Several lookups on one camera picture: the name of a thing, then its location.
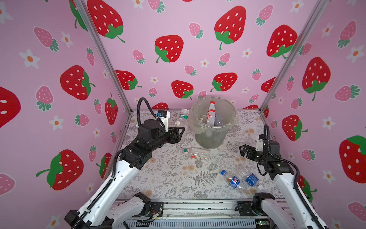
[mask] red strawberry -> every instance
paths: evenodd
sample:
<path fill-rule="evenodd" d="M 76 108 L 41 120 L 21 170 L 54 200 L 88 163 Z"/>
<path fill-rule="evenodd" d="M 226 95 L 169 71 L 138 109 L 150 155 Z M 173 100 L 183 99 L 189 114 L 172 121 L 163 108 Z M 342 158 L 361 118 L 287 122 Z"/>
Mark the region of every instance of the red strawberry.
<path fill-rule="evenodd" d="M 155 53 L 159 56 L 156 62 L 158 63 L 159 58 L 164 62 L 176 62 L 180 57 L 180 53 L 183 49 L 183 40 L 178 35 L 169 35 L 159 37 L 155 41 Z"/>
<path fill-rule="evenodd" d="M 302 122 L 297 115 L 290 115 L 282 120 L 282 129 L 291 141 L 296 141 L 301 137 Z"/>
<path fill-rule="evenodd" d="M 118 37 L 119 40 L 125 43 L 118 36 L 123 33 L 123 21 L 117 11 L 102 0 L 88 0 L 86 4 L 91 19 L 100 35 L 110 39 Z"/>
<path fill-rule="evenodd" d="M 294 86 L 294 77 L 290 76 L 287 82 L 287 91 L 291 91 L 293 86 Z"/>
<path fill-rule="evenodd" d="M 116 134 L 114 133 L 114 131 L 112 131 L 112 133 L 111 133 L 111 138 L 112 138 L 112 142 L 116 143 Z"/>
<path fill-rule="evenodd" d="M 257 18 L 257 26 L 262 26 L 266 22 L 266 20 L 268 20 L 271 17 L 272 11 L 273 11 L 272 4 L 269 4 L 268 6 L 264 7 L 259 12 L 259 17 Z"/>
<path fill-rule="evenodd" d="M 221 45 L 231 44 L 239 40 L 245 26 L 247 12 L 242 6 L 235 6 L 224 14 L 215 24 L 216 39 L 221 41 Z"/>
<path fill-rule="evenodd" d="M 250 106 L 247 106 L 247 107 L 244 107 L 244 109 L 258 109 L 258 105 L 250 105 Z"/>
<path fill-rule="evenodd" d="M 213 78 L 212 86 L 214 88 L 211 89 L 211 92 L 213 89 L 218 92 L 227 91 L 234 85 L 237 79 L 238 75 L 233 72 L 218 74 Z"/>
<path fill-rule="evenodd" d="M 51 103 L 53 103 L 53 95 L 51 90 L 47 86 L 42 85 L 37 90 L 36 99 L 38 100 L 36 104 L 39 110 L 46 112 L 52 108 Z"/>
<path fill-rule="evenodd" d="M 192 100 L 191 97 L 191 95 L 193 94 L 192 84 L 176 80 L 172 82 L 172 89 L 176 97 L 181 99 L 186 99 L 189 97 Z"/>
<path fill-rule="evenodd" d="M 106 153 L 103 156 L 102 160 L 100 161 L 100 165 L 98 165 L 98 163 L 97 163 L 97 166 L 100 167 L 99 175 L 102 179 L 104 179 L 105 172 L 107 172 L 107 168 L 108 168 L 109 162 L 111 161 L 111 157 L 112 157 L 112 155 L 110 153 Z"/>
<path fill-rule="evenodd" d="M 20 102 L 16 95 L 0 87 L 0 128 L 12 120 L 19 111 Z"/>
<path fill-rule="evenodd" d="M 89 152 L 89 161 L 93 162 L 97 156 L 97 147 L 92 145 Z"/>
<path fill-rule="evenodd" d="M 299 51 L 299 55 L 300 56 L 305 56 L 308 52 L 310 52 L 311 50 L 311 44 L 310 43 L 306 43 L 305 45 L 303 45 Z"/>
<path fill-rule="evenodd" d="M 294 99 L 291 103 L 291 108 L 292 109 L 297 109 L 297 108 L 301 107 L 301 104 L 302 104 L 302 99 L 301 98 Z"/>
<path fill-rule="evenodd" d="M 203 37 L 203 30 L 201 29 L 201 26 L 197 23 L 190 23 L 189 31 L 191 32 L 192 36 L 196 37 L 196 39 L 201 39 Z"/>
<path fill-rule="evenodd" d="M 189 66 L 189 65 L 186 65 L 185 67 L 184 67 L 184 69 L 185 69 L 185 71 L 186 71 L 186 73 L 188 74 L 188 75 L 195 75 L 195 74 L 197 74 L 197 71 L 194 69 L 194 67 L 192 67 L 192 66 Z"/>
<path fill-rule="evenodd" d="M 286 59 L 284 54 L 291 51 L 296 39 L 297 33 L 291 27 L 281 25 L 272 33 L 267 46 L 267 56 L 279 57 L 282 55 Z"/>
<path fill-rule="evenodd" d="M 335 94 L 334 98 L 339 101 L 348 101 L 349 99 L 356 98 L 360 93 L 361 89 L 358 88 L 357 85 L 343 86 L 341 87 Z"/>
<path fill-rule="evenodd" d="M 93 56 L 93 51 L 90 47 L 86 49 L 86 58 L 88 59 L 91 66 L 94 66 L 95 58 Z"/>
<path fill-rule="evenodd" d="M 57 44 L 55 39 L 52 39 L 50 32 L 38 26 L 35 26 L 33 31 L 44 47 L 51 49 L 53 52 L 57 52 L 59 50 L 59 44 Z"/>
<path fill-rule="evenodd" d="M 166 103 L 158 103 L 152 109 L 169 109 L 169 107 Z"/>
<path fill-rule="evenodd" d="M 142 86 L 137 86 L 137 79 L 131 72 L 116 70 L 116 73 L 123 89 L 132 90 L 135 87 L 142 88 Z"/>
<path fill-rule="evenodd" d="M 99 103 L 99 100 L 97 99 L 94 100 L 94 106 L 95 111 L 100 115 L 102 113 L 102 105 Z"/>
<path fill-rule="evenodd" d="M 338 47 L 339 48 L 346 47 L 351 42 L 350 39 L 355 35 L 355 33 L 356 33 L 356 22 L 350 21 L 339 35 L 340 40 L 338 41 Z"/>
<path fill-rule="evenodd" d="M 15 188 L 16 181 L 6 173 L 0 173 L 0 196 L 3 196 Z"/>
<path fill-rule="evenodd" d="M 255 81 L 259 80 L 260 77 L 262 76 L 261 71 L 259 69 L 255 69 L 252 73 L 252 79 L 254 79 Z"/>
<path fill-rule="evenodd" d="M 320 57 L 310 60 L 302 78 L 302 88 L 309 94 L 314 93 L 313 101 L 317 91 L 321 91 L 330 79 L 330 69 Z"/>
<path fill-rule="evenodd" d="M 259 98 L 259 95 L 258 95 L 258 94 L 253 95 L 252 97 L 250 97 L 249 102 L 250 102 L 250 103 L 254 103 L 254 101 L 256 101 L 258 98 Z"/>
<path fill-rule="evenodd" d="M 275 81 L 275 77 L 273 77 L 272 79 L 270 79 L 270 80 L 267 80 L 266 82 L 264 82 L 263 84 L 262 84 L 262 86 L 261 86 L 261 89 L 262 89 L 262 91 L 264 91 L 264 92 L 269 92 L 269 90 L 271 89 L 271 87 L 272 87 L 272 84 L 273 84 L 273 82 Z"/>
<path fill-rule="evenodd" d="M 75 116 L 75 124 L 78 126 L 86 126 L 89 123 L 89 118 L 85 114 Z"/>
<path fill-rule="evenodd" d="M 348 210 L 360 220 L 366 222 L 366 206 L 358 202 L 348 204 Z"/>
<path fill-rule="evenodd" d="M 105 102 L 104 110 L 109 124 L 113 125 L 117 118 L 118 107 L 116 101 L 112 97 L 112 93 L 111 97 Z"/>
<path fill-rule="evenodd" d="M 36 177 L 49 171 L 47 175 L 49 186 L 54 190 L 62 190 L 78 179 L 83 169 L 83 161 L 73 151 L 65 149 L 52 159 L 50 169 L 40 171 Z"/>
<path fill-rule="evenodd" d="M 62 73 L 60 83 L 64 91 L 80 100 L 86 100 L 89 97 L 92 91 L 90 85 L 95 87 L 89 82 L 88 74 L 79 65 L 74 65 Z"/>
<path fill-rule="evenodd" d="M 342 167 L 349 179 L 366 183 L 366 138 L 353 136 L 339 145 Z"/>
<path fill-rule="evenodd" d="M 311 149 L 309 150 L 306 149 L 301 153 L 302 158 L 307 160 L 308 162 L 311 160 L 315 160 L 315 155 L 316 154 Z"/>

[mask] white arm segment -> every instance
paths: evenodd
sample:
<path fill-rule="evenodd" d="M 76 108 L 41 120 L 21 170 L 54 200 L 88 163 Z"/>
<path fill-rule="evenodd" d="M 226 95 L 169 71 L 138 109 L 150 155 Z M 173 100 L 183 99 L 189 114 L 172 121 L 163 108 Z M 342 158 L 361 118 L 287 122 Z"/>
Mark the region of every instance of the white arm segment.
<path fill-rule="evenodd" d="M 93 208 L 90 210 L 90 213 L 88 213 L 83 218 L 83 221 L 90 221 L 91 226 L 101 225 L 113 202 L 116 200 L 126 184 L 131 180 L 131 178 L 133 178 L 137 174 L 138 171 L 139 170 L 136 167 L 130 168 L 130 163 L 126 162 L 125 160 L 118 160 L 116 165 L 116 179 L 111 183 L 111 185 L 102 195 L 102 197 L 95 203 Z M 79 217 L 87 209 L 87 207 L 95 199 L 95 197 L 97 197 L 97 195 L 102 191 L 109 179 L 114 179 L 112 178 L 112 173 L 99 187 L 95 194 L 88 200 L 88 202 L 86 202 L 81 208 L 79 208 Z"/>

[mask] plastic bottle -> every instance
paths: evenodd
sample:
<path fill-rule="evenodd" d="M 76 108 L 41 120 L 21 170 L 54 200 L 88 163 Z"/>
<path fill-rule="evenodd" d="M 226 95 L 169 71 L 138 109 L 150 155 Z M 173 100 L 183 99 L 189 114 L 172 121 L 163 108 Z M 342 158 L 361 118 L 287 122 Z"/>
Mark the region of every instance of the plastic bottle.
<path fill-rule="evenodd" d="M 209 160 L 210 159 L 210 151 L 206 149 L 199 148 L 180 148 L 179 152 L 182 154 L 188 154 L 190 158 L 196 158 L 201 160 Z"/>
<path fill-rule="evenodd" d="M 182 135 L 182 138 L 180 139 L 180 142 L 184 142 L 184 140 L 186 139 L 186 134 L 188 132 L 188 114 L 189 110 L 182 109 L 178 120 L 174 123 L 175 127 L 184 127 L 184 133 Z"/>

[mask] pink strawberry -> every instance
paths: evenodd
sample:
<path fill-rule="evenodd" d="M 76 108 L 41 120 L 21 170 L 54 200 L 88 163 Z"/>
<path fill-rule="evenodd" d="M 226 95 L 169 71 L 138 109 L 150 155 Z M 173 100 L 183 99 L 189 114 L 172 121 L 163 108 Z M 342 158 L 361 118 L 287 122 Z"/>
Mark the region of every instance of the pink strawberry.
<path fill-rule="evenodd" d="M 185 67 L 184 67 L 184 69 L 186 70 L 186 73 L 188 74 L 188 75 L 195 75 L 195 74 L 197 74 L 197 71 L 194 69 L 194 67 L 192 67 L 192 66 L 189 66 L 189 65 L 186 65 Z"/>
<path fill-rule="evenodd" d="M 310 52 L 311 50 L 311 44 L 310 43 L 306 43 L 305 45 L 303 45 L 299 51 L 299 55 L 300 56 L 305 56 L 308 52 Z"/>
<path fill-rule="evenodd" d="M 230 53 L 227 52 L 220 57 L 219 65 L 223 67 L 226 65 L 227 62 L 229 62 L 229 60 L 230 60 Z"/>
<path fill-rule="evenodd" d="M 137 60 L 139 64 L 145 63 L 145 59 L 143 58 L 143 54 L 137 49 L 134 50 L 134 58 Z"/>
<path fill-rule="evenodd" d="M 97 99 L 94 100 L 94 106 L 95 111 L 100 115 L 102 113 L 102 105 L 99 103 L 99 100 Z"/>
<path fill-rule="evenodd" d="M 16 181 L 6 173 L 0 173 L 0 196 L 14 189 Z"/>
<path fill-rule="evenodd" d="M 116 143 L 116 134 L 114 133 L 114 131 L 112 131 L 112 133 L 111 133 L 111 138 L 112 138 L 112 142 Z"/>
<path fill-rule="evenodd" d="M 196 37 L 196 39 L 201 39 L 203 37 L 203 30 L 201 29 L 201 26 L 197 23 L 190 23 L 189 31 L 191 32 L 192 36 Z"/>
<path fill-rule="evenodd" d="M 287 82 L 287 91 L 291 91 L 293 86 L 294 86 L 294 77 L 290 76 Z"/>
<path fill-rule="evenodd" d="M 249 102 L 250 102 L 250 103 L 254 103 L 254 101 L 256 101 L 258 98 L 259 98 L 259 95 L 258 95 L 258 94 L 253 95 L 252 97 L 250 97 Z"/>
<path fill-rule="evenodd" d="M 75 124 L 78 126 L 86 126 L 89 123 L 89 118 L 85 114 L 75 116 Z"/>
<path fill-rule="evenodd" d="M 57 52 L 59 50 L 59 44 L 57 44 L 55 39 L 52 39 L 50 32 L 38 26 L 35 26 L 33 31 L 44 47 L 51 49 L 53 52 Z"/>
<path fill-rule="evenodd" d="M 338 47 L 339 48 L 346 47 L 351 42 L 350 39 L 355 35 L 355 33 L 356 33 L 356 22 L 350 21 L 339 35 L 340 40 L 338 41 Z"/>
<path fill-rule="evenodd" d="M 158 14 L 164 12 L 164 3 L 160 0 L 147 0 L 152 10 L 156 10 Z"/>
<path fill-rule="evenodd" d="M 264 7 L 259 12 L 259 17 L 257 18 L 257 26 L 262 26 L 266 22 L 266 20 L 268 20 L 271 17 L 272 11 L 273 11 L 272 4 L 269 4 L 268 6 Z"/>
<path fill-rule="evenodd" d="M 259 69 L 255 69 L 252 74 L 252 79 L 254 79 L 255 81 L 259 80 L 259 78 L 262 76 Z"/>
<path fill-rule="evenodd" d="M 335 94 L 334 98 L 339 101 L 348 101 L 349 99 L 356 98 L 360 93 L 361 89 L 356 85 L 349 87 L 348 85 L 341 87 Z"/>
<path fill-rule="evenodd" d="M 271 122 L 271 127 L 272 127 L 273 129 L 277 127 L 277 120 L 273 120 L 273 121 Z"/>
<path fill-rule="evenodd" d="M 149 96 L 155 97 L 158 92 L 156 91 L 156 88 L 150 88 L 149 90 Z"/>
<path fill-rule="evenodd" d="M 315 160 L 315 155 L 316 154 L 311 149 L 309 150 L 306 149 L 301 153 L 302 158 L 307 160 L 308 162 L 311 160 Z"/>
<path fill-rule="evenodd" d="M 294 99 L 291 103 L 291 108 L 292 109 L 297 109 L 297 108 L 301 107 L 301 104 L 302 104 L 302 99 L 301 98 Z"/>
<path fill-rule="evenodd" d="M 96 156 L 97 156 L 97 147 L 95 145 L 92 145 L 89 152 L 89 161 L 93 162 Z"/>
<path fill-rule="evenodd" d="M 46 112 L 52 108 L 51 103 L 53 103 L 53 96 L 51 90 L 47 86 L 42 85 L 38 89 L 36 92 L 36 99 L 38 100 L 36 104 L 39 110 Z"/>
<path fill-rule="evenodd" d="M 200 93 L 198 93 L 198 99 L 202 99 L 206 97 L 206 95 L 207 95 L 206 91 L 201 91 Z"/>
<path fill-rule="evenodd" d="M 348 210 L 357 218 L 366 222 L 366 206 L 363 206 L 358 202 L 353 202 L 348 204 Z"/>
<path fill-rule="evenodd" d="M 86 58 L 88 59 L 91 66 L 94 66 L 95 58 L 93 56 L 93 51 L 90 47 L 87 47 L 86 49 Z"/>

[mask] white flower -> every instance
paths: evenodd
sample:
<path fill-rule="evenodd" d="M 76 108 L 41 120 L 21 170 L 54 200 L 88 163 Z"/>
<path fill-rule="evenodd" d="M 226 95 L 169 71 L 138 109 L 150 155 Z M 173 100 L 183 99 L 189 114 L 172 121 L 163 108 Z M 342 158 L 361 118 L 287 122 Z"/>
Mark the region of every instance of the white flower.
<path fill-rule="evenodd" d="M 34 68 L 38 69 L 38 64 L 37 62 L 40 61 L 41 59 L 37 56 L 33 56 L 33 53 L 30 49 L 27 49 L 26 53 L 24 52 L 20 52 L 19 55 L 25 59 L 24 60 L 24 65 L 26 67 L 29 67 L 29 66 L 33 66 Z"/>
<path fill-rule="evenodd" d="M 290 12 L 294 12 L 295 11 L 295 13 L 298 13 L 300 7 L 302 7 L 304 5 L 305 5 L 305 3 L 303 3 L 302 0 L 293 1 L 292 2 L 292 8 L 291 8 Z"/>
<path fill-rule="evenodd" d="M 201 67 L 207 67 L 207 65 L 209 64 L 210 62 L 207 61 L 207 59 L 205 58 L 203 61 L 201 61 Z"/>
<path fill-rule="evenodd" d="M 246 57 L 249 58 L 249 55 L 252 54 L 253 52 L 250 50 L 250 48 L 248 48 L 247 50 L 243 51 L 243 56 L 242 57 Z"/>
<path fill-rule="evenodd" d="M 358 48 L 351 48 L 351 54 L 349 54 L 346 59 L 351 59 L 352 63 L 355 63 L 357 58 L 362 57 L 365 53 L 362 51 L 365 45 L 361 45 Z"/>
<path fill-rule="evenodd" d="M 88 188 L 85 190 L 88 193 L 88 195 L 94 190 L 93 186 L 94 186 L 94 184 L 89 183 Z"/>
<path fill-rule="evenodd" d="M 66 43 L 66 46 L 68 48 L 70 48 L 70 45 L 73 45 L 73 42 L 70 40 L 70 34 L 65 34 L 64 32 L 61 31 L 62 34 L 62 42 Z"/>
<path fill-rule="evenodd" d="M 98 130 L 98 128 L 95 127 L 95 131 L 93 131 L 94 138 L 99 137 L 99 133 L 100 133 L 100 130 Z"/>
<path fill-rule="evenodd" d="M 157 77 L 151 77 L 150 82 L 153 82 L 154 84 L 156 84 L 157 82 L 159 82 L 159 80 L 157 79 Z"/>
<path fill-rule="evenodd" d="M 332 117 L 329 117 L 328 119 L 323 118 L 323 127 L 328 128 L 328 130 L 332 129 L 332 126 L 334 126 L 336 123 L 332 121 Z"/>
<path fill-rule="evenodd" d="M 332 227 L 334 229 L 342 229 L 342 225 L 340 221 L 335 221 L 333 218 L 331 218 L 332 221 Z"/>
<path fill-rule="evenodd" d="M 278 104 L 281 104 L 282 105 L 282 102 L 283 102 L 283 98 L 282 96 L 278 98 Z"/>
<path fill-rule="evenodd" d="M 13 20 L 13 18 L 5 11 L 5 3 L 3 3 L 2 1 L 0 1 L 0 23 L 4 24 L 5 23 L 5 19 L 8 20 Z"/>
<path fill-rule="evenodd" d="M 244 88 L 244 89 L 242 89 L 242 93 L 248 93 L 248 91 L 250 91 L 250 89 L 248 89 L 248 87 L 246 87 L 246 88 Z"/>
<path fill-rule="evenodd" d="M 51 222 L 49 224 L 47 224 L 46 229 L 54 229 L 55 227 L 60 225 L 60 221 L 59 221 L 60 216 L 61 216 L 61 214 L 59 214 L 58 216 L 53 215 L 51 217 Z"/>
<path fill-rule="evenodd" d="M 333 27 L 334 27 L 334 25 L 330 25 L 330 23 L 328 23 L 328 25 L 326 25 L 326 27 L 321 30 L 323 32 L 323 35 L 321 36 L 321 38 L 323 38 L 325 36 L 329 37 L 330 31 L 333 29 Z"/>
<path fill-rule="evenodd" d="M 332 171 L 330 170 L 328 172 L 323 170 L 323 174 L 324 174 L 323 179 L 327 180 L 330 184 L 332 183 L 332 181 L 336 180 L 335 177 L 332 176 Z"/>
<path fill-rule="evenodd" d="M 144 2 L 145 0 L 132 0 L 132 2 L 134 2 L 134 7 L 135 9 L 138 7 L 140 9 L 142 9 L 142 3 Z"/>
<path fill-rule="evenodd" d="M 59 118 L 57 115 L 54 116 L 54 120 L 50 120 L 49 123 L 53 125 L 53 130 L 57 130 L 57 128 L 62 129 L 62 123 L 64 122 L 63 118 Z"/>

